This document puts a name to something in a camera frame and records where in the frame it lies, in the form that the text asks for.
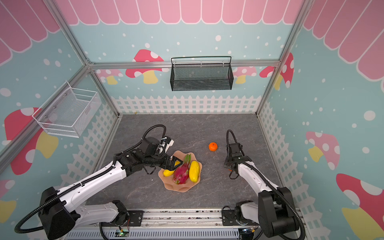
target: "orange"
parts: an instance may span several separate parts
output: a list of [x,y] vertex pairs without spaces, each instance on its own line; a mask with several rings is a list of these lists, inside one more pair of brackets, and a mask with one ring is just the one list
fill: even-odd
[[217,150],[217,144],[215,142],[211,142],[209,145],[209,150],[211,150],[212,152],[216,151]]

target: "mesh basket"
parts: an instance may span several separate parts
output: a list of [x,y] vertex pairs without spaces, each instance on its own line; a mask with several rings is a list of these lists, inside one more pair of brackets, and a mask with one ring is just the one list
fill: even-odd
[[68,87],[33,118],[48,134],[80,137],[100,105],[98,92]]
[[[199,58],[200,63],[190,59]],[[171,58],[172,91],[230,90],[233,73],[230,56]]]

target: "white wire basket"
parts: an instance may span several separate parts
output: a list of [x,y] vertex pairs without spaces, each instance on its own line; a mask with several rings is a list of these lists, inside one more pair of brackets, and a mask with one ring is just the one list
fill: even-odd
[[72,88],[69,83],[68,86],[42,113],[45,103],[32,117],[48,134],[80,137],[101,100],[98,92]]

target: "mango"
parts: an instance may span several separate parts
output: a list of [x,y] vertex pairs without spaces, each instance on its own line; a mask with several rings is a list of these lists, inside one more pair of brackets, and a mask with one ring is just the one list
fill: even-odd
[[197,182],[200,174],[200,165],[197,161],[193,161],[189,167],[189,179],[192,182]]
[[[180,163],[179,161],[176,161],[176,162],[175,162],[175,166],[178,165],[179,163]],[[173,171],[170,171],[170,170],[164,170],[163,175],[164,175],[164,177],[169,177],[169,176],[171,176],[174,172],[175,172],[174,170],[173,170]]]

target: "dragon fruit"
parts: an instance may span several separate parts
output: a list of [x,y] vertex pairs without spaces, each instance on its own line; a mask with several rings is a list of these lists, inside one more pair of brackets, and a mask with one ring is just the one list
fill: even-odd
[[190,161],[191,161],[191,155],[188,154],[184,158],[183,165],[176,168],[175,172],[173,173],[173,182],[176,183],[177,185],[185,184],[186,180],[188,179]]

